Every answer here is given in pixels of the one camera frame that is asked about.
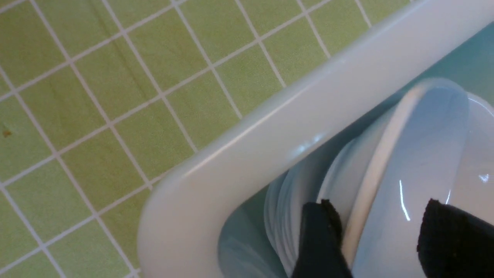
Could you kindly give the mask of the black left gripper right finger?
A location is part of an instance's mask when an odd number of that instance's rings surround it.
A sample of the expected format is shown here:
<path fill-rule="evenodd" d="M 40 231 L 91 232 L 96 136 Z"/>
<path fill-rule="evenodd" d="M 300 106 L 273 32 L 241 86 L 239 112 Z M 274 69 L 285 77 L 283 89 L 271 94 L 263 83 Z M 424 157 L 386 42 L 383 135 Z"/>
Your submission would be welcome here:
<path fill-rule="evenodd" d="M 430 199 L 417 252 L 427 278 L 492 278 L 494 227 L 462 209 Z"/>

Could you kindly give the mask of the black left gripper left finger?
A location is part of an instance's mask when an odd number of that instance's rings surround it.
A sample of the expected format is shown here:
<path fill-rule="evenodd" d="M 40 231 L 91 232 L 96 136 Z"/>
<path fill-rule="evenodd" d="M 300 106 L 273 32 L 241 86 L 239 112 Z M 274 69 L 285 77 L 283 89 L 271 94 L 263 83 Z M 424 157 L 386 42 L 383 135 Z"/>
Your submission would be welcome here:
<path fill-rule="evenodd" d="M 341 218 L 328 199 L 308 202 L 302 208 L 298 259 L 293 278 L 351 278 L 341 252 Z"/>

